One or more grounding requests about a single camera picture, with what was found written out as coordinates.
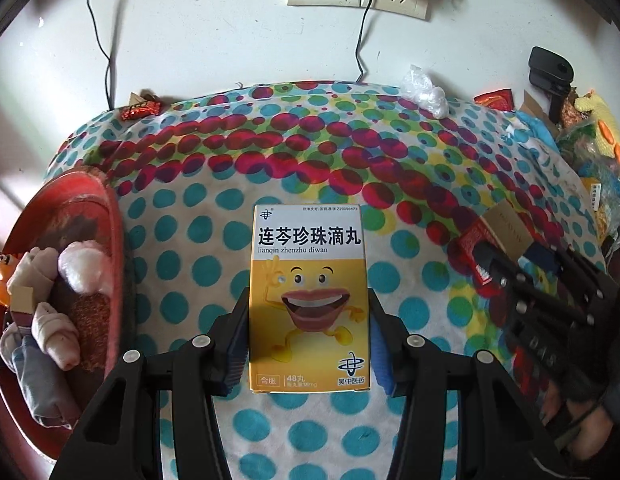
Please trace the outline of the brown cardboard box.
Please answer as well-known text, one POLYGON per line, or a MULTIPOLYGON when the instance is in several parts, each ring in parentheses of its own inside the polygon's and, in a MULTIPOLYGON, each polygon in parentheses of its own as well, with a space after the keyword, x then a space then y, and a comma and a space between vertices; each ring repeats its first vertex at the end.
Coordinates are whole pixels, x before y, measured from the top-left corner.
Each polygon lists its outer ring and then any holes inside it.
POLYGON ((514 207, 507 200, 501 200, 475 220, 459 236, 459 247, 474 278, 480 286, 492 281, 488 266, 479 262, 474 256, 475 247, 481 242, 488 242, 504 252, 508 260, 517 263, 530 247, 534 238, 519 217, 514 207))

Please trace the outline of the blue grey sock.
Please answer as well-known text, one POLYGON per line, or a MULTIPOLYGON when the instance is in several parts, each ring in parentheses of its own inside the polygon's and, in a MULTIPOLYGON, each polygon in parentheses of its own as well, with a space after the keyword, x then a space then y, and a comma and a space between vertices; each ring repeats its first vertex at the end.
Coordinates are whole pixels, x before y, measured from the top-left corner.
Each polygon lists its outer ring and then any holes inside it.
POLYGON ((11 323, 3 331, 0 357, 16 375, 25 405, 40 426, 73 428, 81 411, 63 372, 40 350, 29 327, 11 323))

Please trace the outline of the grey white sock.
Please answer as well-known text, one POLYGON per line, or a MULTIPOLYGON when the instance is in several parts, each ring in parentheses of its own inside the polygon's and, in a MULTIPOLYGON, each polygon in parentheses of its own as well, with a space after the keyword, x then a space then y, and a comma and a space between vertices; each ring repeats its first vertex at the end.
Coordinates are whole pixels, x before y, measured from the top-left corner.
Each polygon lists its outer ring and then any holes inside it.
POLYGON ((36 306, 31 334, 40 351, 49 356, 60 370, 67 372, 80 364, 78 330, 68 315, 58 312, 47 302, 36 306))

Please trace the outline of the yellow medicine box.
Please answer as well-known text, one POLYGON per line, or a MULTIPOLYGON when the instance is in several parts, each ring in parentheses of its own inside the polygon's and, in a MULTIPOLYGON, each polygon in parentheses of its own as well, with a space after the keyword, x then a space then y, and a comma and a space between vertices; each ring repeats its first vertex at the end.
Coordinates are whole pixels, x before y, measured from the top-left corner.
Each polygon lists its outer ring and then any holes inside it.
POLYGON ((258 205, 249 382, 259 393, 369 387, 369 307, 357 205, 258 205))

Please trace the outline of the clear bag of yarn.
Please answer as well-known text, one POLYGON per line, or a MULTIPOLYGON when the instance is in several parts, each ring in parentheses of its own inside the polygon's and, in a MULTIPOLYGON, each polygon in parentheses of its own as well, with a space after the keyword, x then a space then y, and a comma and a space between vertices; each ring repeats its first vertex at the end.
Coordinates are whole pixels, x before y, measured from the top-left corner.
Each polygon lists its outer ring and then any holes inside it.
POLYGON ((565 129, 557 146, 586 188, 602 242, 620 227, 620 150, 602 138, 594 119, 565 129))

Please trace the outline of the colourful polka dot bedsheet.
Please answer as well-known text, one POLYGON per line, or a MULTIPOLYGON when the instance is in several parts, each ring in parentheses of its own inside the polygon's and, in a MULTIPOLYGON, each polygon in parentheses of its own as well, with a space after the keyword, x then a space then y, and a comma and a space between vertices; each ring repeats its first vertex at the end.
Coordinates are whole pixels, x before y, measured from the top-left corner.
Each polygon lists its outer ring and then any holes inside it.
POLYGON ((179 348, 234 307, 259 204, 359 204, 383 308, 444 350, 488 349, 516 366, 501 309, 475 289, 455 237, 507 200, 535 237, 602 262, 589 203, 542 134, 458 100, 435 119, 392 87, 259 86, 134 125, 104 113, 69 136, 47 173, 83 165, 118 194, 146 354, 179 348))

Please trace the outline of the yellow knitted duck toy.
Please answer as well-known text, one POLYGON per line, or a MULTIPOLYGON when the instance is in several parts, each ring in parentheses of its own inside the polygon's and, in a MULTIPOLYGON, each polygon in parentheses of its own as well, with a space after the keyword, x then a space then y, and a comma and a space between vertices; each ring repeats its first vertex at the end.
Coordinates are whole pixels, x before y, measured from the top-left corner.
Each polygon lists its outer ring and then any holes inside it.
POLYGON ((575 100, 575 108, 594 121, 598 151, 620 164, 620 129, 605 100, 594 90, 575 100))

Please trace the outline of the small orange toy figure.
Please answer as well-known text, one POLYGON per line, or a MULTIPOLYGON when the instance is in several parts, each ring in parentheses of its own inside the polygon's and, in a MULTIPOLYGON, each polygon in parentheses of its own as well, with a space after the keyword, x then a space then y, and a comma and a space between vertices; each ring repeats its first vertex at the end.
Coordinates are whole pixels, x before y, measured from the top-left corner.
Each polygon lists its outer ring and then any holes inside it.
POLYGON ((0 255, 0 305, 8 308, 10 306, 10 293, 7 289, 7 282, 14 274, 19 259, 14 255, 0 255))

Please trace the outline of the red snack packet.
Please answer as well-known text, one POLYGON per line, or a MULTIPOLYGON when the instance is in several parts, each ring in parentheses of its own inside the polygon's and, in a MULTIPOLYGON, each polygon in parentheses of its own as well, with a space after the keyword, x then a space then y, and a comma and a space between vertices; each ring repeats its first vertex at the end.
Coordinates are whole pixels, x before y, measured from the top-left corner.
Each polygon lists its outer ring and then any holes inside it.
POLYGON ((474 97, 477 105, 498 110, 499 112, 514 112, 514 96, 511 89, 500 89, 479 94, 474 97))

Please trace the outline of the red round tray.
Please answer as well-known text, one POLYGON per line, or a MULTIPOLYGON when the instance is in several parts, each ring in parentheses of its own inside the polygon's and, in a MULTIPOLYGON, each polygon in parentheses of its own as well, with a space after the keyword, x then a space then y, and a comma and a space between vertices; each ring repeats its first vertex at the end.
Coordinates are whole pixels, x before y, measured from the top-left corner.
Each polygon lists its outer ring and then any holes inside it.
MULTIPOLYGON (((55 285, 47 298, 56 311, 68 316, 78 307, 96 307, 93 321, 104 322, 101 328, 94 328, 100 350, 96 351, 96 365, 90 370, 77 366, 69 370, 68 386, 78 407, 83 410, 90 398, 109 374, 120 350, 128 345, 134 333, 134 322, 130 324, 124 296, 126 282, 124 271, 124 234, 116 193, 108 183, 106 175, 90 167, 80 167, 64 172, 50 180, 25 206, 12 228, 4 245, 9 255, 22 255, 33 247, 44 249, 54 247, 57 252, 79 240, 95 240, 110 257, 114 266, 113 296, 110 298, 109 318, 104 318, 106 296, 81 297, 63 278, 56 278, 55 285)), ((44 460, 54 463, 71 430, 55 427, 46 428, 36 422, 26 404, 16 374, 0 364, 0 400, 6 408, 14 430, 44 460)))

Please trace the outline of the crumpled white plastic bag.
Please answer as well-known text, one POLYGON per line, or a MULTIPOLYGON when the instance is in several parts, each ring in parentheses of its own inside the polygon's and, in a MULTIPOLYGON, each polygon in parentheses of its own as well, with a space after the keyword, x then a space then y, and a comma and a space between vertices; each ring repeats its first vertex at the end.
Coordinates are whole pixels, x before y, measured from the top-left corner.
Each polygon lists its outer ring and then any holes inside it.
POLYGON ((437 119, 446 118, 449 114, 447 95, 421 67, 414 64, 410 66, 400 84, 400 93, 437 119))

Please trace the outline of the small red candy wrapper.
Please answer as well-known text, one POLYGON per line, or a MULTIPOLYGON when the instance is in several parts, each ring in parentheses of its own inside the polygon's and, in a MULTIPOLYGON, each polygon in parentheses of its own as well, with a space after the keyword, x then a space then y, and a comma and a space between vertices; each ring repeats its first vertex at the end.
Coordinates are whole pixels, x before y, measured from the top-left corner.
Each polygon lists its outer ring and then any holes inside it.
POLYGON ((161 101, 152 94, 140 94, 132 92, 128 98, 127 106, 121 108, 120 118, 124 122, 134 122, 148 116, 157 116, 162 108, 161 101))

